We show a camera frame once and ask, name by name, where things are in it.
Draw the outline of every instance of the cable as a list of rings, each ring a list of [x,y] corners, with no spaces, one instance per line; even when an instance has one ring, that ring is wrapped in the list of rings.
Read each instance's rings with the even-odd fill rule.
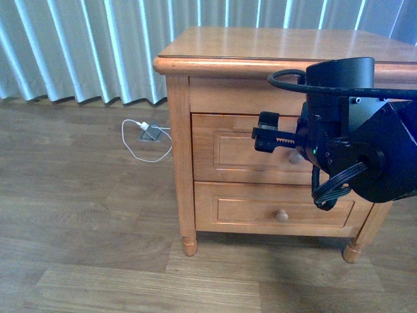
[[[143,158],[138,158],[137,156],[135,156],[135,154],[134,154],[134,152],[131,150],[131,148],[129,148],[129,146],[128,146],[128,144],[126,143],[126,141],[124,140],[124,124],[125,124],[125,122],[133,122],[133,123],[135,123],[136,125],[138,125],[142,130],[144,130],[144,131],[146,131],[147,130],[147,128],[149,127],[149,125],[147,124],[147,123],[145,123],[145,122],[142,122],[142,123],[139,123],[139,122],[137,122],[137,121],[135,121],[135,120],[133,120],[133,119],[125,119],[124,121],[123,121],[123,123],[122,123],[122,140],[123,140],[123,143],[124,143],[124,145],[126,146],[126,148],[128,148],[129,149],[129,151],[130,151],[130,153],[134,156],[134,158],[135,159],[137,159],[137,160],[139,160],[139,161],[143,161],[143,162],[148,162],[148,163],[157,163],[157,162],[159,162],[159,161],[161,161],[163,158],[165,158],[167,155],[168,155],[168,153],[170,153],[171,152],[171,150],[172,150],[172,145],[171,145],[171,147],[168,149],[168,151],[163,155],[163,156],[161,156],[159,159],[157,159],[157,160],[145,160],[145,159],[143,159]],[[165,131],[165,130],[169,130],[170,128],[164,128],[164,127],[159,127],[159,126],[157,126],[157,125],[151,125],[151,127],[152,128],[157,128],[157,129],[159,129],[161,132],[163,132],[168,138],[169,138],[169,140],[172,140],[172,138],[171,138],[171,136]]]
[[[311,195],[313,196],[314,204],[325,211],[330,210],[335,206],[338,198],[347,195],[352,190],[351,187],[343,188],[343,184],[349,182],[353,177],[356,177],[368,169],[369,168],[365,163],[356,163],[319,186],[320,168],[313,165]]]
[[[277,77],[294,74],[299,77],[298,85],[285,83],[277,80]],[[268,76],[268,82],[274,87],[294,91],[295,93],[309,93],[332,95],[338,97],[368,97],[368,98],[391,98],[417,100],[417,90],[412,89],[374,89],[374,88],[341,88],[341,87],[319,87],[300,84],[305,80],[306,73],[302,70],[280,70]]]

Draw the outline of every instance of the nightstand top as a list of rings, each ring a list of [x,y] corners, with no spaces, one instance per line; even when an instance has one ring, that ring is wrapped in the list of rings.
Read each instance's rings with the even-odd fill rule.
[[[373,57],[383,63],[417,63],[417,47],[365,31],[191,27],[158,56],[300,61]]]
[[[365,31],[191,27],[153,66],[163,75],[266,77],[331,59],[373,57],[376,82],[417,83],[417,47]]]

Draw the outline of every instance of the black cable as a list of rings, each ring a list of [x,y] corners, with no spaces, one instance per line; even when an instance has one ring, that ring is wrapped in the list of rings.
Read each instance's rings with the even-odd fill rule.
[[[299,77],[299,84],[285,83],[277,80],[277,77],[294,74]],[[294,91],[295,93],[309,93],[332,95],[338,97],[368,97],[368,98],[392,98],[417,100],[417,90],[412,89],[374,89],[374,88],[341,88],[341,87],[319,87],[300,84],[306,79],[306,73],[302,70],[280,70],[268,76],[268,82],[274,87]]]
[[[338,198],[347,195],[351,191],[350,187],[343,187],[343,184],[366,170],[368,170],[368,167],[365,163],[356,163],[319,186],[320,168],[313,165],[311,195],[313,196],[314,204],[325,211],[330,210],[335,206]]]

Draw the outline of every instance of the bottom drawer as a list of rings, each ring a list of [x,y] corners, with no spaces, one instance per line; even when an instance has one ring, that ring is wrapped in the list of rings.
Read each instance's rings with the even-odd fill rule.
[[[351,192],[326,212],[306,186],[195,182],[200,231],[354,237],[371,206]]]

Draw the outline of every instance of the nightstand leg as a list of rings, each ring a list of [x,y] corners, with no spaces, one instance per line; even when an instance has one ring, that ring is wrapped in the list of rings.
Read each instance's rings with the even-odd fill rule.
[[[194,213],[194,175],[191,116],[187,76],[167,76],[169,118],[177,189],[178,216],[183,251],[193,256],[197,251]]]
[[[347,263],[354,263],[359,258],[363,245],[357,245],[354,241],[356,238],[352,238],[349,244],[343,251],[343,259]]]
[[[190,237],[182,238],[182,251],[186,256],[193,256],[197,252],[197,239]]]
[[[390,211],[391,205],[392,202],[373,204],[358,235],[351,239],[343,251],[343,259],[347,263],[354,263],[359,258],[363,247],[372,242]]]

